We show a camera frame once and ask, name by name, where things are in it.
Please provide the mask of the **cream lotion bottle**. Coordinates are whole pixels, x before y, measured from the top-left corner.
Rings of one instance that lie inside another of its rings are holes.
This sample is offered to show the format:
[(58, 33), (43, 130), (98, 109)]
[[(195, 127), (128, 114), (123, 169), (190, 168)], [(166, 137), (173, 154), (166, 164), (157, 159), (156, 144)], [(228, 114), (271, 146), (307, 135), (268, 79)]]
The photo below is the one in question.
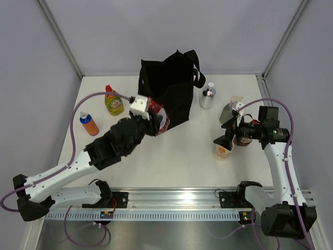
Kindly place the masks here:
[(228, 150), (225, 147), (214, 144), (213, 155), (217, 160), (225, 160), (232, 153), (232, 149)]

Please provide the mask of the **yellow dish soap bottle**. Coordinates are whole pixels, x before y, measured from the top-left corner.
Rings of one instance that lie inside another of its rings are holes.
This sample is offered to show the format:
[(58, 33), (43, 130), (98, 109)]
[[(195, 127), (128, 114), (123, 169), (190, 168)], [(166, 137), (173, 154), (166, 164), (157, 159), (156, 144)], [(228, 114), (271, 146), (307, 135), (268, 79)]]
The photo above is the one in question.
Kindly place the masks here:
[(117, 95), (117, 91), (115, 91), (110, 85), (106, 85), (105, 90), (108, 92), (108, 94), (105, 96), (105, 105), (109, 113), (112, 116), (118, 116), (123, 113), (123, 100)]

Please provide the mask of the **red bottle white label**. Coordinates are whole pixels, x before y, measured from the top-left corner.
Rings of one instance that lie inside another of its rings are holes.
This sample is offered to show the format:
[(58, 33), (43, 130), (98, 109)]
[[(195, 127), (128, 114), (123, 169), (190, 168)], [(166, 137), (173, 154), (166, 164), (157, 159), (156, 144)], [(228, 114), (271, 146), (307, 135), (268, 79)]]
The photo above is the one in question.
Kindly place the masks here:
[(149, 110), (154, 112), (158, 118), (158, 134), (163, 134), (166, 132), (170, 125), (170, 117), (166, 112), (164, 106), (158, 102), (150, 99)]

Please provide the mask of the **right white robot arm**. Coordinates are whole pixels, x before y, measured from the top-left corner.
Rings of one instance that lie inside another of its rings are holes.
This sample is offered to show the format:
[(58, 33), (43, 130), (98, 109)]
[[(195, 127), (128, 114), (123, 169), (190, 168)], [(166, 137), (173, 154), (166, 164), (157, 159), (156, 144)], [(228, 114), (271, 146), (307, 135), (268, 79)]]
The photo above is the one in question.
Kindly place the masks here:
[(219, 191), (221, 208), (254, 208), (260, 214), (264, 235), (301, 240), (316, 221), (317, 212), (307, 205), (298, 185), (287, 145), (290, 133), (279, 126), (277, 107), (260, 106), (258, 120), (245, 122), (242, 105), (234, 102), (223, 108), (220, 122), (225, 133), (213, 143), (230, 151), (234, 141), (259, 141), (270, 166), (274, 196), (258, 182), (241, 181), (233, 192)]

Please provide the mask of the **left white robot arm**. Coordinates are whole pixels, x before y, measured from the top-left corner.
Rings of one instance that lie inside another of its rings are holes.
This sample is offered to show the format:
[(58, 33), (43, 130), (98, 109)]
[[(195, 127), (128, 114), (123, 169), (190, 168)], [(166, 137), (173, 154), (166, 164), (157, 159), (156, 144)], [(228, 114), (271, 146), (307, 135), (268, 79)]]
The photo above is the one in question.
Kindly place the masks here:
[(75, 188), (67, 185), (120, 162), (122, 157), (132, 153), (144, 136), (156, 136), (168, 127), (169, 116), (162, 104), (140, 95), (130, 103), (130, 117), (120, 119), (68, 164), (33, 177), (20, 174), (13, 178), (18, 212), (24, 221), (40, 219), (55, 208), (73, 205), (105, 208), (111, 204), (112, 192), (106, 181), (98, 180)]

